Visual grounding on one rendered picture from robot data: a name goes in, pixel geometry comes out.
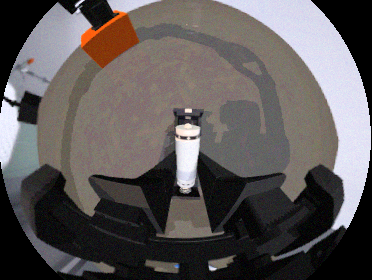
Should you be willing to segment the white cylinder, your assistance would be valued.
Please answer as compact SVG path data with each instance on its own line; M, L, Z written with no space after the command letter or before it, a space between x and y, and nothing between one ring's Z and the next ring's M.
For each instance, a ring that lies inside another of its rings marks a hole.
M190 123L175 125L175 155L177 155L178 185L190 188L197 179L199 153L199 125Z

